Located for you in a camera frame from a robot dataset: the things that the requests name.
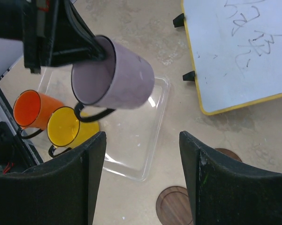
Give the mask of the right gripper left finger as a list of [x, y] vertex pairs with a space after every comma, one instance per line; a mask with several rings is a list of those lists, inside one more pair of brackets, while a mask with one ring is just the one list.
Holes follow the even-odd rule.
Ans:
[[106, 133], [22, 173], [0, 175], [0, 225], [91, 225]]

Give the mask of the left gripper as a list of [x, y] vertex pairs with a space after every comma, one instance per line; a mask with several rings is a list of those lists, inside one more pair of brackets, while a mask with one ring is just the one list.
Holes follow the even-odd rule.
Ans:
[[107, 57], [69, 0], [0, 0], [0, 38], [22, 41], [24, 67], [33, 74], [50, 60], [61, 67]]

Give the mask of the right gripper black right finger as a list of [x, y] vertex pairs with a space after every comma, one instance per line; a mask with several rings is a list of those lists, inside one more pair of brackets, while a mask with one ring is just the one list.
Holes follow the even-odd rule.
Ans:
[[179, 148], [194, 224], [282, 225], [282, 173], [239, 162], [187, 131]]

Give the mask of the dark brown wooden coaster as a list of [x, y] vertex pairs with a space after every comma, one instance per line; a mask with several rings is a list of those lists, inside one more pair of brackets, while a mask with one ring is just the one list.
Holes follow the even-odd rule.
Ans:
[[[227, 157], [230, 157], [230, 158], [232, 158], [232, 159], [234, 159], [238, 162], [242, 162], [241, 158], [231, 150], [228, 150], [228, 149], [225, 149], [225, 148], [215, 148], [215, 150], [218, 151], [218, 152], [221, 152], [222, 154], [226, 155]], [[228, 160], [224, 157], [220, 157], [218, 159], [218, 161], [223, 163], [223, 162], [227, 162]]]

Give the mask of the purple cup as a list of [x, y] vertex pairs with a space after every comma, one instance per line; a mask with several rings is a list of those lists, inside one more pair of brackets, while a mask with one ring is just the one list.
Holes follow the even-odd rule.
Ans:
[[106, 36], [95, 40], [106, 52], [103, 61], [72, 66], [71, 87], [81, 122], [100, 120], [117, 109], [136, 109], [150, 97], [155, 83], [152, 66], [144, 58]]

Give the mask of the dark brown ringed coaster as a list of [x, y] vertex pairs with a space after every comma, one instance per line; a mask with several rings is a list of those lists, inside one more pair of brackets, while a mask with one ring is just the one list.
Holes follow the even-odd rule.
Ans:
[[164, 189], [156, 200], [156, 214], [162, 225], [192, 225], [187, 189], [181, 186]]

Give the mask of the yellow transparent cup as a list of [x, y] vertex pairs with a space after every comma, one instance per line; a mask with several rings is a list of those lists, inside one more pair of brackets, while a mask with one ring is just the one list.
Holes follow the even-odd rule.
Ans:
[[99, 123], [97, 121], [80, 122], [76, 118], [73, 108], [63, 106], [53, 112], [47, 123], [46, 131], [48, 139], [52, 143], [48, 154], [55, 158], [60, 155], [54, 153], [58, 148], [65, 148], [64, 152], [67, 152], [97, 134]]

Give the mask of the orange transparent cup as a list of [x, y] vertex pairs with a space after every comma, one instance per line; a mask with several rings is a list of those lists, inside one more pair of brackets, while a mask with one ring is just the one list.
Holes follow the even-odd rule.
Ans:
[[[13, 106], [13, 116], [19, 126], [17, 135], [21, 139], [31, 139], [39, 135], [46, 130], [52, 113], [63, 106], [60, 100], [35, 90], [22, 92]], [[36, 128], [37, 131], [23, 135], [27, 128]]]

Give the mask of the clear plastic tray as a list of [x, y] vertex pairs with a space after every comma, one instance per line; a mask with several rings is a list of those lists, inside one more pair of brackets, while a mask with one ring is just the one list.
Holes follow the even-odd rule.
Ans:
[[[38, 91], [74, 108], [77, 103], [71, 89], [68, 68], [45, 69]], [[155, 77], [152, 94], [135, 110], [117, 110], [99, 121], [107, 136], [103, 169], [135, 181], [144, 181], [149, 173], [166, 108], [170, 82]]]

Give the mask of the small whiteboard on stand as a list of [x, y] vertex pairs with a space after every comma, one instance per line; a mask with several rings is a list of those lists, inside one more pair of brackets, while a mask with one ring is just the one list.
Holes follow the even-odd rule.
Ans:
[[183, 0], [200, 109], [215, 115], [282, 97], [282, 0]]

